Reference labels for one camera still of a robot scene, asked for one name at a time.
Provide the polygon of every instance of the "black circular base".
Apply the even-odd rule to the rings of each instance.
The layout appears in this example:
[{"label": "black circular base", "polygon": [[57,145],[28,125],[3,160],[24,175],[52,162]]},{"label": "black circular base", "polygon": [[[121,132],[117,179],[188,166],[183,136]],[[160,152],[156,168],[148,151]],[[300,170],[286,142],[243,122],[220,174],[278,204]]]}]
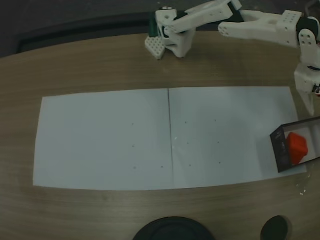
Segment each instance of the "black circular base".
[{"label": "black circular base", "polygon": [[184,217],[165,217],[142,228],[133,240],[215,240],[200,223]]},{"label": "black circular base", "polygon": [[283,216],[275,216],[266,222],[261,231],[261,240],[286,240],[289,228]]}]

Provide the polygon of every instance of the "mounting hole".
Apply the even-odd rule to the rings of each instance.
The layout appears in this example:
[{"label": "mounting hole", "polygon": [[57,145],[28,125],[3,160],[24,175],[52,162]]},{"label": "mounting hole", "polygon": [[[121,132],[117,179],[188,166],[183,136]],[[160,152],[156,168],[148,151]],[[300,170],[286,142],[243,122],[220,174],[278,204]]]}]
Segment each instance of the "mounting hole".
[{"label": "mounting hole", "polygon": [[275,216],[268,220],[263,226],[261,240],[286,240],[289,239],[292,232],[292,224],[283,216]]}]

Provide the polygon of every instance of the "red cube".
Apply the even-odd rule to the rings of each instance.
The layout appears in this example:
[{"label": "red cube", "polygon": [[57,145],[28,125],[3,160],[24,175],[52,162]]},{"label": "red cube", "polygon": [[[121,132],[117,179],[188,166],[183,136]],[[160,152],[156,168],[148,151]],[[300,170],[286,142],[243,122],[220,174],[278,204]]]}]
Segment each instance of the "red cube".
[{"label": "red cube", "polygon": [[286,138],[289,147],[291,162],[298,165],[301,160],[308,154],[307,140],[294,132],[290,132]]}]

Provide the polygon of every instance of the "wooden table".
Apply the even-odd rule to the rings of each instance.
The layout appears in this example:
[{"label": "wooden table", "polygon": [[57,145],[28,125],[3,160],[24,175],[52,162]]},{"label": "wooden table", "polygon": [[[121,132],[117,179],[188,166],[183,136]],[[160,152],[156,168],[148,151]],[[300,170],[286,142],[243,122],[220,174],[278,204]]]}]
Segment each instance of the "wooden table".
[{"label": "wooden table", "polygon": [[[147,223],[192,218],[217,240],[257,240],[268,219],[286,216],[293,240],[320,234],[320,164],[308,173],[217,187],[158,191],[70,190],[33,186],[42,97],[115,90],[290,86],[299,51],[198,32],[186,58],[156,61],[146,35],[57,45],[0,59],[0,236],[23,240],[131,240]],[[316,113],[320,113],[319,103]],[[301,195],[302,187],[306,192]]]}]

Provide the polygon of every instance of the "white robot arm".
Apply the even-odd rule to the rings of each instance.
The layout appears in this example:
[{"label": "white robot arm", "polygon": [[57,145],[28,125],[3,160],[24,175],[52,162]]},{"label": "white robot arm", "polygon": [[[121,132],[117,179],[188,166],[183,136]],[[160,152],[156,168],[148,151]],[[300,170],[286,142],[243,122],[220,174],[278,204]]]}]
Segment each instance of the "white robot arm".
[{"label": "white robot arm", "polygon": [[300,48],[300,64],[294,73],[295,84],[311,115],[314,115],[312,93],[320,96],[320,24],[305,18],[301,12],[284,14],[240,10],[239,0],[216,0],[191,8],[181,15],[165,8],[155,13],[157,33],[145,41],[146,48],[158,60],[165,49],[184,58],[192,47],[196,28],[219,23],[221,35],[245,40],[261,40],[291,48]]}]

